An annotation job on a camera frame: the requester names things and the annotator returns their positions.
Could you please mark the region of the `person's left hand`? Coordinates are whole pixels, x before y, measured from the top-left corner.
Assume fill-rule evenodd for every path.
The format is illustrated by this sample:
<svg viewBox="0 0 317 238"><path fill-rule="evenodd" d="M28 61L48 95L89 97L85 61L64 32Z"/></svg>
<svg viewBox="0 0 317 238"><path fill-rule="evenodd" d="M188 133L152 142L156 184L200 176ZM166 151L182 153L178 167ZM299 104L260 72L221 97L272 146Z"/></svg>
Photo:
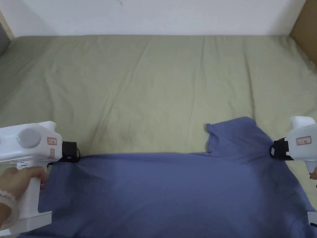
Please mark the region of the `person's left hand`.
<svg viewBox="0 0 317 238"><path fill-rule="evenodd" d="M44 184L48 174L43 167L29 167L18 170L14 167L5 169L0 176L0 190L10 193L19 200L27 190L32 178L40 180Z"/></svg>

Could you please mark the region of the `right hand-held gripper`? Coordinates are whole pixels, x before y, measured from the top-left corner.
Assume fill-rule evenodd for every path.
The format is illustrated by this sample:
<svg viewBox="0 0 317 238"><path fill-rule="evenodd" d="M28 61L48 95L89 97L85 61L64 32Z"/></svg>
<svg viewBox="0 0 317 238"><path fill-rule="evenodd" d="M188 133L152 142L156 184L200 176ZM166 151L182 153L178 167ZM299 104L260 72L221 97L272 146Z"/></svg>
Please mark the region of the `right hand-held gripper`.
<svg viewBox="0 0 317 238"><path fill-rule="evenodd" d="M291 131L287 137L273 142L270 157L283 161L302 161L308 173L317 167L317 124L311 117L290 118Z"/></svg>

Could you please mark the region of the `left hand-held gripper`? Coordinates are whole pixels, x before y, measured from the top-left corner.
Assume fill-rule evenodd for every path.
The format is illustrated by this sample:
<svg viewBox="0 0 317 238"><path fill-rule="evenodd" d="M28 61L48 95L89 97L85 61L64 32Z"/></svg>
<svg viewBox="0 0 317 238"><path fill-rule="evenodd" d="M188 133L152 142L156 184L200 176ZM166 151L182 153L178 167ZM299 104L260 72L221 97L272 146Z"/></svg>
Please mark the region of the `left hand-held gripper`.
<svg viewBox="0 0 317 238"><path fill-rule="evenodd" d="M15 165L18 170L43 167L54 162L77 163L80 152L76 142L63 141L55 131L56 123L45 121L0 129L0 162ZM13 209L13 217L5 222L0 233L15 235L52 222L52 212L39 212L40 179L32 178L24 195Z"/></svg>

